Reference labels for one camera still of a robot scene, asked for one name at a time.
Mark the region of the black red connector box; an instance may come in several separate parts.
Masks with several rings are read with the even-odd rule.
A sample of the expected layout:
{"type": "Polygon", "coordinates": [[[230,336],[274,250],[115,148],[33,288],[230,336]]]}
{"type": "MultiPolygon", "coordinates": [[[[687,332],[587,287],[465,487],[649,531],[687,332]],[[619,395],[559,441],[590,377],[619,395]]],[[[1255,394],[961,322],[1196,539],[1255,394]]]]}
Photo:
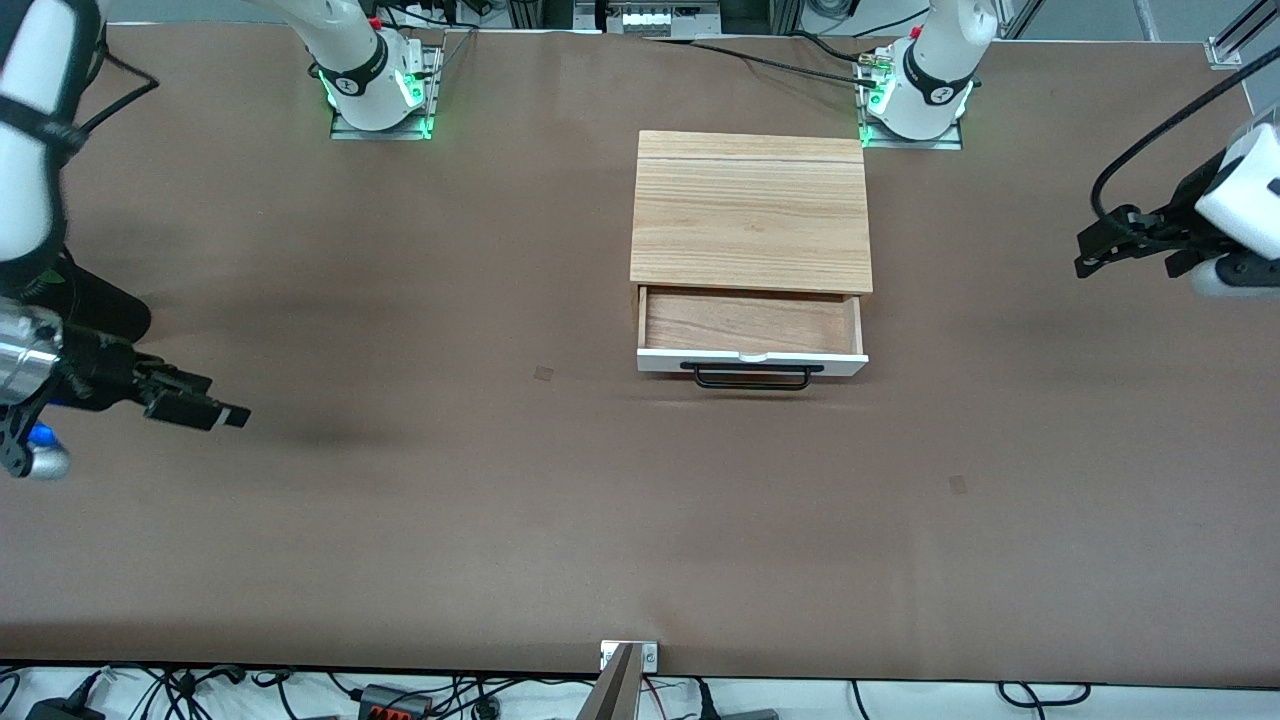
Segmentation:
{"type": "Polygon", "coordinates": [[[360,693],[356,720],[429,720],[431,710],[425,692],[370,684],[360,693]]]}

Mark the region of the wooden drawer cabinet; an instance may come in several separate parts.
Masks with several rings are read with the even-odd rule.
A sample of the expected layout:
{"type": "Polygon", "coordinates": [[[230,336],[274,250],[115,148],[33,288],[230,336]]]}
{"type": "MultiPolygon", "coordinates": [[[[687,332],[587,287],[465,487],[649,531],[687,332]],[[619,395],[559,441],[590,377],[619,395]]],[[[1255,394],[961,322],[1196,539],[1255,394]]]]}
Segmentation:
{"type": "Polygon", "coordinates": [[[644,129],[630,279],[869,295],[869,219],[858,140],[644,129]]]}

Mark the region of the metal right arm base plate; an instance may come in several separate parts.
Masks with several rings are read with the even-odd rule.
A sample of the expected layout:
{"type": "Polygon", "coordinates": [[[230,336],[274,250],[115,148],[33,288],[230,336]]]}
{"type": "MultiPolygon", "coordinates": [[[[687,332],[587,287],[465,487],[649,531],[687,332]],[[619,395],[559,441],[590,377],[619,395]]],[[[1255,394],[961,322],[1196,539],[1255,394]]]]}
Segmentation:
{"type": "Polygon", "coordinates": [[[411,50],[410,55],[415,53],[417,56],[410,63],[410,70],[392,73],[398,91],[397,100],[406,105],[407,113],[394,126],[385,129],[360,129],[338,111],[332,97],[326,97],[332,106],[330,138],[379,142],[429,141],[433,138],[444,53],[442,46],[424,46],[411,50]]]}

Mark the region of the black cylindrical vase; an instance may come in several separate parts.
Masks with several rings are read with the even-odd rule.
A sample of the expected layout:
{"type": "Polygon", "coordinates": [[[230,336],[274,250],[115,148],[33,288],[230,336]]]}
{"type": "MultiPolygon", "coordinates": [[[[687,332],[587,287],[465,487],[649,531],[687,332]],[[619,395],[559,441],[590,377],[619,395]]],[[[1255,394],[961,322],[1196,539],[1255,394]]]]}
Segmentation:
{"type": "Polygon", "coordinates": [[[146,336],[152,323],[152,313],[141,299],[79,266],[65,252],[54,265],[59,261],[76,266],[76,288],[65,302],[40,306],[55,311],[64,322],[73,325],[113,334],[129,342],[137,342],[146,336]]]}

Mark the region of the white drawer with handle mount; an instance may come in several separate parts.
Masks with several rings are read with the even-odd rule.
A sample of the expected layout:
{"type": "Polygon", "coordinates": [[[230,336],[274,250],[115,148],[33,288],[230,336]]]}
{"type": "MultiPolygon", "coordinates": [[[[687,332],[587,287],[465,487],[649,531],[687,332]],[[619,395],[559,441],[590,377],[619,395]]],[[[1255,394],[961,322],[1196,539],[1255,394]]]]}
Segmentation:
{"type": "Polygon", "coordinates": [[[852,377],[869,361],[856,296],[641,286],[640,372],[852,377]]]}

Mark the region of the small metal clamp bracket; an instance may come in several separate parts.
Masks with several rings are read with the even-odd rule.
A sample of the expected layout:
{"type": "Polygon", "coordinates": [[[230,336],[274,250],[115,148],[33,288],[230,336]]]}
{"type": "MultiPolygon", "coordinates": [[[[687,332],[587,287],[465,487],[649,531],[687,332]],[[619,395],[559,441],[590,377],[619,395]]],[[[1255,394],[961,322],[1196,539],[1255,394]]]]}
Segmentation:
{"type": "Polygon", "coordinates": [[[635,655],[639,657],[644,674],[654,675],[658,673],[660,644],[657,641],[602,641],[599,644],[599,669],[602,673],[622,646],[635,646],[635,655]]]}

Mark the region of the white power strip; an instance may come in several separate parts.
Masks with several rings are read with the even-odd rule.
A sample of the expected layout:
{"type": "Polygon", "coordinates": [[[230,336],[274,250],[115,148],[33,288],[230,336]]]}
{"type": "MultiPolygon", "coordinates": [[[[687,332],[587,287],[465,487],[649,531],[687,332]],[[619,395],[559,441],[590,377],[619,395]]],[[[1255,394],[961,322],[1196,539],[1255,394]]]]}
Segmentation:
{"type": "Polygon", "coordinates": [[[695,35],[701,28],[699,6],[616,6],[611,9],[611,28],[618,26],[625,35],[668,37],[695,35]]]}

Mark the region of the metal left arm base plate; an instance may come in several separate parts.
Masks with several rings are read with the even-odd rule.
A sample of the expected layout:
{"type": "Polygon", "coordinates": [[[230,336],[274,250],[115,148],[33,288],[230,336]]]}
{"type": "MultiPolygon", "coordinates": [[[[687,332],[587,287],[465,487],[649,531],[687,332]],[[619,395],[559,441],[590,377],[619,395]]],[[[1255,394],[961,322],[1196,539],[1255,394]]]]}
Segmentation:
{"type": "Polygon", "coordinates": [[[869,87],[860,87],[858,96],[858,128],[859,138],[864,149],[911,149],[911,150],[963,150],[963,131],[960,118],[965,106],[959,108],[948,128],[933,138],[909,138],[892,131],[879,114],[887,108],[887,102],[893,97],[897,87],[893,72],[891,70],[891,58],[881,54],[887,47],[878,47],[874,53],[860,53],[852,63],[855,78],[870,81],[869,87]]]}

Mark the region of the black metal drawer handle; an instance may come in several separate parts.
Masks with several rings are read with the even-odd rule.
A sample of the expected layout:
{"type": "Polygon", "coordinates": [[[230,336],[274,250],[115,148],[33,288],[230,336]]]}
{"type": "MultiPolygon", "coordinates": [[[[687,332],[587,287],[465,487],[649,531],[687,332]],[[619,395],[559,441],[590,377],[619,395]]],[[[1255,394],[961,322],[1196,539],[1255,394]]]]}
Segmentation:
{"type": "Polygon", "coordinates": [[[799,392],[806,389],[815,375],[826,370],[820,364],[750,365],[735,363],[681,363],[680,369],[692,375],[704,389],[799,392]]]}

